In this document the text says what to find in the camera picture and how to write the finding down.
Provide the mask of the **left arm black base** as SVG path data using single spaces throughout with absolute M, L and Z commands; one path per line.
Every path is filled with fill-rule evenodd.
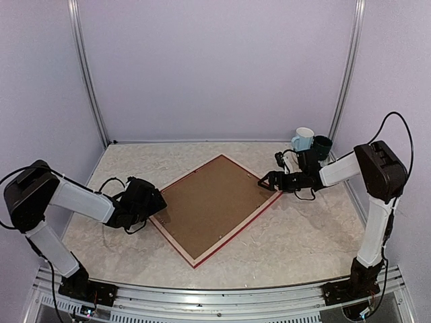
M 87 270 L 80 261 L 78 269 L 70 277 L 62 277 L 59 294 L 92 303 L 95 306 L 112 307 L 118 287 L 110 283 L 101 283 L 89 278 Z

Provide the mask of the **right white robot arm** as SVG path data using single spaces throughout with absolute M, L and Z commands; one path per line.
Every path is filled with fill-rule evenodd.
M 384 141 L 357 145 L 351 154 L 322 166 L 314 149 L 296 153 L 298 172 L 270 171 L 258 181 L 269 191 L 288 193 L 309 188 L 313 192 L 361 176 L 369 196 L 364 240 L 356 260 L 365 268 L 383 260 L 390 214 L 396 209 L 407 182 L 407 169 Z

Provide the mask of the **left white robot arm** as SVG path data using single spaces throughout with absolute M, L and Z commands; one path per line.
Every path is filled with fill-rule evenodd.
M 122 192 L 108 196 L 60 174 L 41 159 L 12 171 L 1 179 L 1 184 L 11 221 L 7 229 L 25 235 L 41 256 L 68 279 L 69 290 L 80 299 L 90 298 L 94 284 L 79 273 L 83 266 L 47 223 L 46 210 L 59 207 L 131 234 L 134 225 L 144 225 L 167 207 L 162 193 L 147 180 L 130 177 Z

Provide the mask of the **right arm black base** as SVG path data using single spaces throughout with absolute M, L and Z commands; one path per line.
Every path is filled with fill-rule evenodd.
M 381 260 L 375 266 L 365 267 L 354 258 L 348 279 L 322 286 L 325 305 L 332 306 L 380 293 L 377 278 L 384 263 Z

